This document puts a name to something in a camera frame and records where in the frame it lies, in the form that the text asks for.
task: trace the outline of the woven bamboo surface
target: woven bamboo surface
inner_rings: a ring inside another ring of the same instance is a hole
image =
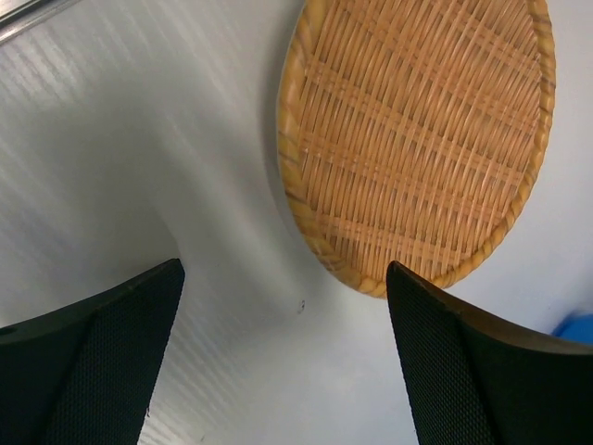
[[[321,263],[375,297],[391,260],[442,287],[478,267],[536,181],[555,67],[545,0],[308,0],[278,151]]]

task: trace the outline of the basket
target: basket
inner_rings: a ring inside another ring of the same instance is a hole
[[[284,190],[341,282],[402,262],[451,286],[500,244],[548,144],[544,0],[309,0],[278,103]]]

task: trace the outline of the black object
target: black object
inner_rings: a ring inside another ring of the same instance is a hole
[[[593,348],[502,320],[399,263],[386,282],[421,445],[593,443]]]
[[[0,444],[136,444],[183,279],[167,261],[0,329]]]

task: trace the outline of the round woven tray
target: round woven tray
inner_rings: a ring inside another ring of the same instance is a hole
[[[391,260],[460,280],[529,198],[554,90],[545,0],[309,0],[278,106],[309,247],[375,297]]]

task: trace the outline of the bamboo tray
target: bamboo tray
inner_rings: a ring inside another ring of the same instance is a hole
[[[555,67],[545,0],[308,0],[278,151],[320,262],[375,297],[391,260],[442,287],[478,267],[536,181]]]

